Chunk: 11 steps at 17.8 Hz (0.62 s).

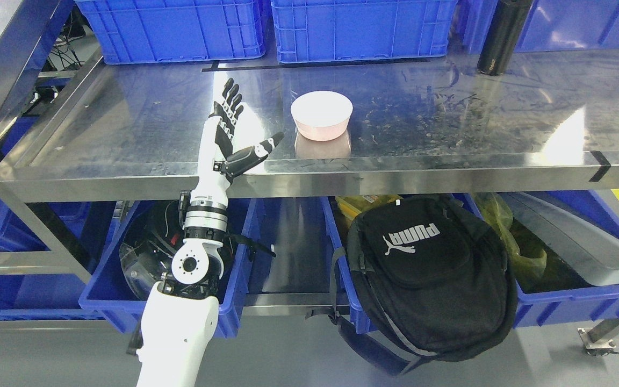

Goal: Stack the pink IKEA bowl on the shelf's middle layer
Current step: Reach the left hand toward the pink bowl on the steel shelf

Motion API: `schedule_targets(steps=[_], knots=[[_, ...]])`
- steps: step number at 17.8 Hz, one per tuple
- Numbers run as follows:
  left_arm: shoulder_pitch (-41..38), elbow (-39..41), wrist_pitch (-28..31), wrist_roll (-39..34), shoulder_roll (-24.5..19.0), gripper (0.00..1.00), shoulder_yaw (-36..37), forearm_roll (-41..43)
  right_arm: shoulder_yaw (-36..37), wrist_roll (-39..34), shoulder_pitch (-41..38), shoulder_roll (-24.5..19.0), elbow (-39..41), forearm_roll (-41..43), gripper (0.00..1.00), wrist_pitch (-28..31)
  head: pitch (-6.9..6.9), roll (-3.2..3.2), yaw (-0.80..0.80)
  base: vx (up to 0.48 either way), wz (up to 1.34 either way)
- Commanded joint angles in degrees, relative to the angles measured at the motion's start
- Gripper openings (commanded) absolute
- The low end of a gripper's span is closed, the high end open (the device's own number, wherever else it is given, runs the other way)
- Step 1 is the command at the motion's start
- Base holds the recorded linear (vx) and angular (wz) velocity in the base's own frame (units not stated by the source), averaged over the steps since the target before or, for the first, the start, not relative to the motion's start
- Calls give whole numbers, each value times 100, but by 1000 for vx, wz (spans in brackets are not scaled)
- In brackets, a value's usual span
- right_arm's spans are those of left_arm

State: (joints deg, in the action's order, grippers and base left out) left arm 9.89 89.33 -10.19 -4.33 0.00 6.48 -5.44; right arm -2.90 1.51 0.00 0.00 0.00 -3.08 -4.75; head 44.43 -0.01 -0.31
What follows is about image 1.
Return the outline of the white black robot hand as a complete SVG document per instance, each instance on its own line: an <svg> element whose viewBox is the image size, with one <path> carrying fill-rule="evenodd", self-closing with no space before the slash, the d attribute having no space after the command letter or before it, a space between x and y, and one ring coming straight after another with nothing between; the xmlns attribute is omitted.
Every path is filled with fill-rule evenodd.
<svg viewBox="0 0 619 387"><path fill-rule="evenodd" d="M264 162L282 142L277 132L260 143L234 150L233 139L243 112L239 85L229 78L214 96L213 110L204 122L197 159L197 197L225 197L233 179Z"/></svg>

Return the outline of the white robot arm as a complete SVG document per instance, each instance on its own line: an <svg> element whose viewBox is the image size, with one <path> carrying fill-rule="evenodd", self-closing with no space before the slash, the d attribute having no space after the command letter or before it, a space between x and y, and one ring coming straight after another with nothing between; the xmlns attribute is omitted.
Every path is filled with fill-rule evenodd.
<svg viewBox="0 0 619 387"><path fill-rule="evenodd" d="M179 285L213 284L224 268L218 249L222 242L196 238L197 226L225 231L228 179L210 171L199 174L191 191L192 209L184 221L188 235L172 258L170 269ZM155 283L141 319L142 348L137 350L139 386L194 386L206 347L219 315L215 291L197 299L167 294L164 281Z"/></svg>

